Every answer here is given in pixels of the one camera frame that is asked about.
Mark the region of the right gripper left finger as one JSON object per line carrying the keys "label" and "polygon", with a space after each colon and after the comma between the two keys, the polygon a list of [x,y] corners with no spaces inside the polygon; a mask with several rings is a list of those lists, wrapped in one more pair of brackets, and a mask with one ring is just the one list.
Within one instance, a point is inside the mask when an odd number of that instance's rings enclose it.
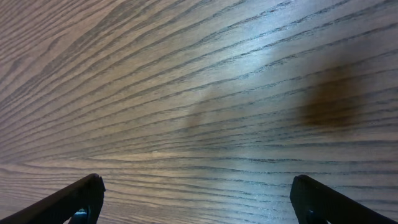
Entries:
{"label": "right gripper left finger", "polygon": [[1,224],[96,224],[106,189],[102,177],[90,174],[29,207],[1,219]]}

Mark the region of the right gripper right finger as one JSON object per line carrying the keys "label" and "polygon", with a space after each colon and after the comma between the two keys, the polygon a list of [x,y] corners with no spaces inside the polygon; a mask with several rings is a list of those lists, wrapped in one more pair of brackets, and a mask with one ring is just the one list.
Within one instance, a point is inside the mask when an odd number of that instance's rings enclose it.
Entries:
{"label": "right gripper right finger", "polygon": [[307,175],[294,177],[290,201],[299,224],[397,224]]}

